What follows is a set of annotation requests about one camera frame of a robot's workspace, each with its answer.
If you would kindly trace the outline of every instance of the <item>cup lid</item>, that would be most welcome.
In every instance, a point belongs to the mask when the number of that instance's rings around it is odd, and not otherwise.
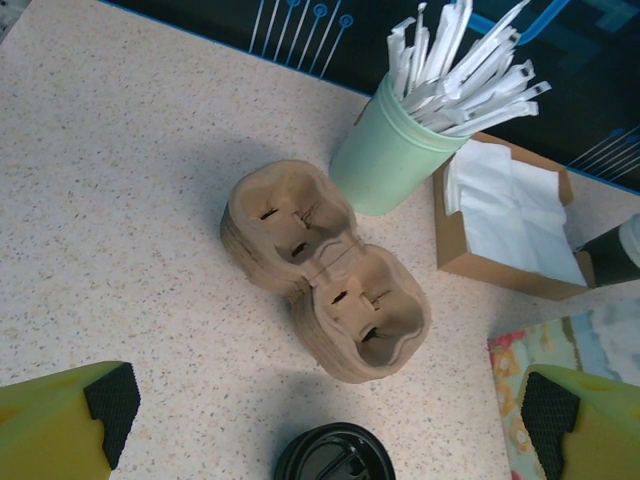
[[[286,448],[276,480],[395,480],[384,446],[368,430],[332,423],[300,435]]]

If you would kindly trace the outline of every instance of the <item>black textured grip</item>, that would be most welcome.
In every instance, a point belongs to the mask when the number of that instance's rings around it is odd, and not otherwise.
[[[140,406],[140,393],[130,363],[123,363],[84,389],[89,413],[104,425],[102,450],[115,470]]]
[[[560,480],[564,468],[562,437],[573,431],[580,397],[537,372],[527,380],[522,421],[547,480]]]

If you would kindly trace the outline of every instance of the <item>blue line decoration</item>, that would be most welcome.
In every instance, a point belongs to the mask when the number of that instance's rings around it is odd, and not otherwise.
[[[529,28],[522,32],[522,36],[518,40],[518,45],[524,45],[540,35],[551,21],[567,6],[571,0],[553,0],[547,8],[536,18]],[[493,28],[496,22],[483,17],[480,14],[473,13],[469,19],[469,28],[484,35]]]
[[[264,52],[267,51],[267,45],[269,44],[269,37],[271,36],[271,28],[273,28],[273,21],[276,19],[276,13],[278,12],[278,6],[280,5],[280,0],[276,0],[276,4],[273,7],[273,12],[271,12],[271,21],[269,22],[269,28],[267,29],[267,37],[264,39],[264,45],[262,46],[262,54],[260,55],[264,58]]]
[[[311,37],[313,37],[313,34],[316,31],[316,27],[318,26],[318,21],[320,21],[322,17],[326,17],[328,12],[329,12],[329,9],[324,3],[318,3],[315,7],[313,7],[313,15],[316,17],[316,19],[313,21],[313,26],[311,27],[311,31],[309,32],[307,43],[305,43],[304,45],[304,50],[302,50],[302,55],[300,56],[300,61],[298,62],[298,66],[296,67],[296,70],[300,70],[300,65],[302,65],[302,60],[304,60],[304,56],[307,53],[307,49],[309,48],[309,43],[311,42]]]
[[[293,42],[291,42],[291,47],[289,48],[289,55],[287,55],[287,61],[284,62],[286,66],[289,66],[289,61],[291,60],[291,54],[293,53],[293,47],[296,46],[296,42],[298,41],[298,35],[300,35],[300,29],[302,28],[302,23],[304,22],[304,18],[307,15],[307,10],[309,9],[309,4],[311,0],[307,0],[307,3],[304,5],[304,10],[302,10],[302,15],[300,16],[300,20],[298,20],[298,28],[296,29],[296,34],[293,36]]]
[[[251,53],[251,51],[253,50],[253,44],[256,41],[256,34],[258,33],[258,25],[260,24],[260,17],[262,16],[262,7],[264,7],[264,0],[260,0],[260,6],[258,7],[256,22],[253,25],[253,35],[251,35],[251,45],[249,45],[249,53]]]
[[[336,6],[333,9],[333,13],[331,14],[331,18],[329,19],[329,23],[327,24],[326,28],[324,29],[324,35],[322,35],[322,40],[320,40],[320,45],[318,45],[318,49],[316,50],[316,55],[315,57],[313,57],[313,62],[311,62],[311,68],[309,68],[309,73],[311,73],[313,71],[313,67],[316,66],[316,61],[318,60],[318,55],[320,55],[320,51],[322,50],[322,47],[324,46],[324,42],[327,39],[327,35],[329,34],[329,30],[331,30],[331,25],[333,25],[333,21],[336,18],[336,14],[338,13],[338,9],[340,8],[340,4],[342,3],[342,0],[338,0],[336,2]]]
[[[625,165],[625,167],[629,167],[626,170],[622,170],[620,173],[618,173],[618,175],[616,175],[615,177],[613,177],[611,180],[609,180],[610,182],[617,180],[618,178],[620,178],[623,175],[626,175],[627,173],[635,170],[636,168],[640,167],[640,157],[636,157],[634,158],[631,162],[629,162],[628,164]]]
[[[632,145],[627,150],[631,150],[632,148],[634,148],[636,146],[637,145]],[[626,155],[623,158],[621,158],[620,160],[618,160],[613,165],[610,165],[609,167],[605,168],[603,171],[599,172],[597,175],[598,176],[602,176],[606,172],[611,170],[612,168],[614,170],[612,172],[610,172],[610,173],[607,173],[607,176],[615,175],[616,173],[618,173],[620,171],[621,168],[626,168],[628,165],[631,165],[635,160],[638,160],[638,157],[640,157],[640,150],[633,151],[629,155]]]
[[[289,10],[287,10],[287,18],[284,20],[284,25],[282,26],[282,32],[280,32],[280,40],[278,40],[278,46],[276,47],[276,53],[273,56],[273,61],[276,62],[278,58],[278,53],[280,52],[280,47],[282,46],[282,39],[284,38],[284,33],[287,31],[287,26],[289,25],[289,19],[291,18],[291,11],[300,5],[300,0],[287,0],[289,4]]]
[[[598,163],[595,165],[595,170],[594,173],[596,175],[600,175],[601,173],[606,172],[607,170],[609,170],[609,168],[605,169],[604,172],[601,170],[602,167],[611,164],[612,161],[614,161],[616,158],[620,158],[621,155],[624,155],[625,153],[627,153],[629,150],[631,150],[632,148],[634,148],[637,144],[638,144],[638,140],[640,140],[640,136],[638,135],[630,135],[628,136],[625,141],[623,143],[621,143],[620,145],[618,145],[616,148],[614,148],[613,150],[611,150],[609,153],[607,153],[604,157],[600,158],[600,160],[598,161]],[[618,151],[618,153],[616,153],[616,155],[614,155],[613,157],[609,158],[606,162],[603,161],[605,158],[610,157],[612,153]]]
[[[324,77],[324,72],[327,70],[327,67],[329,66],[329,62],[331,62],[331,58],[333,57],[333,52],[336,51],[338,42],[340,41],[340,38],[342,38],[342,33],[351,25],[353,25],[353,17],[351,15],[342,15],[338,20],[338,24],[340,25],[340,32],[338,33],[338,36],[336,37],[335,42],[333,42],[333,47],[331,47],[331,51],[329,52],[329,56],[327,57],[327,60],[324,62],[324,67],[322,68],[322,72],[320,73],[320,78]]]
[[[620,155],[628,152],[629,150],[631,150],[638,143],[638,138],[639,138],[638,135],[631,135],[631,136],[626,136],[625,135],[625,137],[626,138],[624,139],[624,142],[620,143],[617,147],[613,148],[612,150],[609,150],[606,155],[600,156],[595,161],[592,161],[589,165],[583,165],[581,167],[582,170],[586,170],[587,168],[589,168],[589,169],[594,168],[593,171],[597,172],[601,167],[609,164],[611,162],[611,160],[614,160],[614,159],[620,157]],[[607,159],[613,153],[616,153],[616,152],[617,152],[617,154],[613,158],[609,158],[609,160],[604,161],[605,159]]]
[[[596,148],[598,148],[599,146],[601,146],[603,143],[607,143],[609,140],[613,140],[616,137],[621,136],[623,133],[625,132],[624,128],[616,128],[615,130],[613,130],[609,136],[607,138],[605,138],[604,140],[596,143],[593,147],[591,147],[589,150],[587,150],[586,152],[584,152],[582,155],[580,155],[579,157],[577,157],[576,159],[572,160],[567,166],[570,167],[571,165],[573,165],[574,163],[578,162],[581,158],[583,158],[585,155],[588,155],[589,153],[591,153],[593,150],[595,150]]]

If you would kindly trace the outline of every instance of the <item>mint green container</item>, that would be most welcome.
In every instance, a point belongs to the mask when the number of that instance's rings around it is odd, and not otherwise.
[[[358,213],[397,207],[469,137],[448,137],[416,122],[386,76],[329,167],[329,177]]]

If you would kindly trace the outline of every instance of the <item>countertop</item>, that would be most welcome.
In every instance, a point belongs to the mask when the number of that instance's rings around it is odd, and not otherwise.
[[[401,480],[510,478],[487,337],[639,291],[555,303],[437,272],[427,181],[358,221],[423,287],[433,327],[398,374],[341,384],[218,227],[256,167],[326,170],[364,96],[90,0],[34,0],[0,44],[0,78],[0,384],[132,362],[142,406],[114,480],[267,479],[290,440],[331,421],[373,431]],[[640,210],[571,182],[573,245]]]

